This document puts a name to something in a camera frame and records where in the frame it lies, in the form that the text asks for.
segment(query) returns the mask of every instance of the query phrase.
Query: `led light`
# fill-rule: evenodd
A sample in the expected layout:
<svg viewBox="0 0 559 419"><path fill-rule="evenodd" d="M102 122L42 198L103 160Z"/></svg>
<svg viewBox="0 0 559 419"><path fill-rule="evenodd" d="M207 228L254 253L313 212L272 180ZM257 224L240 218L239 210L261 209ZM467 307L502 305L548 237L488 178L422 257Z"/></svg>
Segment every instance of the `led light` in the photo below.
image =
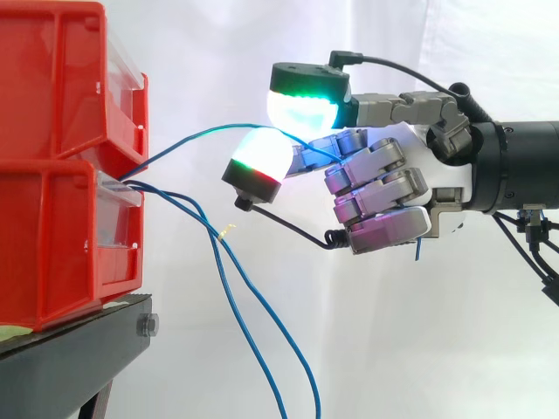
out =
<svg viewBox="0 0 559 419"><path fill-rule="evenodd" d="M281 182L291 167L293 148L277 129L258 128L246 135L232 159Z"/></svg>
<svg viewBox="0 0 559 419"><path fill-rule="evenodd" d="M325 98L268 93L268 117L272 124L302 139L331 134L338 105Z"/></svg>

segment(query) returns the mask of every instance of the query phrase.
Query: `blue wire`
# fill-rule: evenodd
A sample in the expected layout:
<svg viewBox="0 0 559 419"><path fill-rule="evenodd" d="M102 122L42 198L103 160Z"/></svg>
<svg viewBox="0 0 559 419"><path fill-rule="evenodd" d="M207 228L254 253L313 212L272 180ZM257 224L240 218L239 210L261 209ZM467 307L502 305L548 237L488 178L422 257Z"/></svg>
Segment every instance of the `blue wire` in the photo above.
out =
<svg viewBox="0 0 559 419"><path fill-rule="evenodd" d="M278 403L278 407L279 407L280 412L285 413L285 410L283 409L283 403L281 401L281 395L280 395L279 390L277 389L275 381L273 380L272 374L270 373L270 370L268 369L266 363L264 362L264 359L262 358L262 355L260 354L258 348L256 347L256 344L252 340L252 337L251 337L248 329L246 328L246 324L243 321L243 319L240 315L240 312L237 309L237 305L235 304L235 300L234 300L234 298L231 294L231 289L229 288L229 285L227 283L227 279L226 279L224 273L223 273L223 276L222 276L223 265L221 264L221 257L219 256L219 252L218 252L217 245L216 245L216 239L215 239L215 237L219 236L219 233L211 226L211 224L209 224L209 222L208 222L207 218L205 217L204 212L202 211L202 208L200 207L200 205L195 200L193 200L192 198L190 198L188 196L177 194L177 193L174 193L174 192L171 192L171 193L163 192L162 190L159 190L159 189L157 189L157 188L155 188L151 185L148 185L147 183L144 183L144 182L127 181L126 183L137 185L141 188L141 190L144 190L144 191L150 192L150 193L155 193L155 194L159 195L160 197L162 197L166 201L175 205L180 210L186 212L188 215L195 218L199 223L203 224L206 227L206 229L208 230L208 232L210 234L210 237L211 237L212 247L214 248L214 254L216 255L217 268L219 269L219 274L220 274L220 277L222 279L222 283L224 285L225 294L227 295L227 299L229 300L229 303L231 305L231 309L233 311L233 314L235 315L235 318L237 319L237 322L239 323L241 329L243 330L243 334L245 335L249 345L251 346L251 349L254 352L254 355L258 359L259 364L262 367L262 370L264 371L264 373L266 375L266 378L268 379L268 382L270 383L270 386L272 387L274 395L276 396L276 402ZM171 198L169 194L171 194L175 197L178 197L180 199L184 199L185 201L188 201L189 203L192 203L197 208L197 210L201 214L201 216L198 216L197 214L195 214L190 209L181 205L177 200ZM266 309L266 311L268 312L270 317L272 317L274 323L280 329L280 331L282 332L282 334L286 338L287 342L289 343L289 346L293 349L293 351L297 355L297 358L299 359L301 365L305 369L305 373L307 374L309 384L311 386L311 389L313 390L314 407L315 407L315 411L316 411L316 419L321 419L321 398L320 398L320 395L319 395L318 386L316 384L316 380L314 379L311 367L308 365L308 362L305 359L305 356L303 355L303 353L301 352L301 350L299 349L299 347L297 346L297 344L293 340L293 337L291 336L291 334L289 334L289 332L287 331L284 324L281 322L281 320L278 317L278 315L276 314L276 312L272 309L272 307L268 304L268 302L266 301L264 296L262 296L262 294L259 292L259 290L256 288L256 286L248 278L248 276L246 275L245 270L240 265L239 261L237 260L237 257L233 253L231 247L229 247L229 245L224 240L220 240L220 243L221 243L221 245L224 246L225 251L227 252L229 257L231 258L231 261L237 267L237 270L238 270L239 274L241 275L241 277L243 278L243 280L245 281L246 286L248 286L248 288L251 290L252 294L254 294L254 296L258 299L260 304Z"/></svg>
<svg viewBox="0 0 559 419"><path fill-rule="evenodd" d="M338 163L342 161L342 159L340 159L339 157L337 157L335 155L332 155L327 151L320 150L319 148L315 148L315 147L311 146L310 144L308 144L307 142L295 137L294 135L288 134L285 131L282 131L281 129L278 129L276 127L269 127L267 125L251 124L251 123L227 124L227 125L221 125L219 127L209 128L209 129L206 129L206 130L201 131L199 133L189 135L188 137L183 138L179 142L176 142L175 144L173 144L169 148L165 148L161 153L158 153L157 155L154 155L153 157L150 157L144 163L139 164L138 166L136 166L135 168L130 170L128 173L121 176L119 178L119 181L122 182L123 180L128 179L130 176L136 175L138 172L140 172L143 168L147 167L149 164L153 163L156 160L161 159L165 155L169 154L171 151L175 150L176 148L181 147L183 144L185 144L185 143L187 143L191 140L195 140L196 138L203 137L204 135L211 134L211 133L216 133L218 131L223 131L224 129L230 129L230 128L272 128L272 129L277 129L283 135L286 135L287 137L289 137L292 140L298 142L301 146L303 146L305 148L308 148L309 150L313 150L314 152L316 152L320 155L325 155L326 157L332 159L333 161L337 161Z"/></svg>
<svg viewBox="0 0 559 419"><path fill-rule="evenodd" d="M151 187L150 185L147 185L147 183L141 183L141 182L135 182L135 181L130 181L130 183L138 184L140 186L140 188L135 188L135 189L158 194L155 191L155 188ZM200 214L201 219L204 220L205 222L207 222L208 218L204 214L204 211L202 210L202 207L194 199L192 199L188 196L180 196L180 194L174 194L173 193L173 195L191 203L196 208L198 213ZM219 254L219 249L217 247L216 238L214 237L214 232L216 232L216 231L215 231L215 229L212 230L209 227L207 228L207 230L208 230L208 234L210 235L211 247L213 249L213 254L214 254L214 257L216 259L216 265L217 265L217 270L219 272L219 277L221 278L221 283L224 287L225 295L227 296L227 300L229 301L229 305L231 306L231 309L233 311L235 319L238 322L238 325L240 326L241 330L243 331L243 335L245 336L246 340L248 341L248 344L251 347L251 350L254 353L254 356L258 360L258 362L260 364L260 367L264 371L266 379L268 380L268 382L270 384L270 387L272 388L273 395L276 399L276 402L278 403L278 408L279 408L279 412L281 414L282 419L287 419L287 412L286 412L286 408L283 404L283 401L281 399L281 394L279 392L280 390L278 389L278 386L277 386L275 380L273 379L272 373L270 372L270 368L266 365L266 361L264 361L264 358L262 357L262 354L260 353L256 343L254 342L254 339L252 338L252 336L251 336L251 334L248 330L248 327L246 326L245 321L243 320L243 317L241 316L240 311L238 310L237 303L235 302L235 299L234 299L233 294L231 292L231 288L229 287L227 277L225 276L224 265L223 265L223 262L221 260L221 255Z"/></svg>

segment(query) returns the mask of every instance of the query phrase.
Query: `bolt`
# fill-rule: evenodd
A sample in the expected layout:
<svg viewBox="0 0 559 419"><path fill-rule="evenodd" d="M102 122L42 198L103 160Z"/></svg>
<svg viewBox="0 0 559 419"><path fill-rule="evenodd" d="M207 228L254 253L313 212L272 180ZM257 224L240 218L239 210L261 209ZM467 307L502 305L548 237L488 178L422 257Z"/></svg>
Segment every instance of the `bolt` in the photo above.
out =
<svg viewBox="0 0 559 419"><path fill-rule="evenodd" d="M138 320L138 335L153 338L159 332L159 316L156 313L143 314Z"/></svg>

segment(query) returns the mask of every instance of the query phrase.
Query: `white backdrop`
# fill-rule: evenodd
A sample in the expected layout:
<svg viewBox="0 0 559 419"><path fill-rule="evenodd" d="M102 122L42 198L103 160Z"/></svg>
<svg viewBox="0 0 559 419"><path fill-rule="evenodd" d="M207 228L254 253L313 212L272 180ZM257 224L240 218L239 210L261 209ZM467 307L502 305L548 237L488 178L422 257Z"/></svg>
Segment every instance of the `white backdrop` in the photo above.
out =
<svg viewBox="0 0 559 419"><path fill-rule="evenodd" d="M351 49L465 81L501 120L559 117L559 8L549 1L106 0L150 81L152 154L207 127L267 123L277 61ZM373 65L355 93L422 88ZM492 220L468 216L422 258L403 246L352 257L315 249L232 205L220 181L245 132L193 141L140 176L195 197L300 344L329 418L557 418L559 308ZM316 234L336 227L322 174L285 182L273 211ZM145 286L161 330L114 382L107 418L279 417L231 314L206 232L147 201ZM227 264L238 305L291 418L314 417L289 346Z"/></svg>

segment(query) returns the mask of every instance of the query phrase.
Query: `light housing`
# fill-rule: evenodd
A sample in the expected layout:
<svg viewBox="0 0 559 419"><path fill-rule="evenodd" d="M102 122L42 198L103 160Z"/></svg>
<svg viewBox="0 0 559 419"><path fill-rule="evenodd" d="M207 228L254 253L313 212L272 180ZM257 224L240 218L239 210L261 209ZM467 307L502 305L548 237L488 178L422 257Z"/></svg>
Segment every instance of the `light housing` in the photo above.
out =
<svg viewBox="0 0 559 419"><path fill-rule="evenodd" d="M303 139L331 134L343 127L350 99L349 75L328 65L276 63L268 93L272 124Z"/></svg>
<svg viewBox="0 0 559 419"><path fill-rule="evenodd" d="M239 144L222 180L253 203L271 203L293 162L291 141L273 128L252 130Z"/></svg>

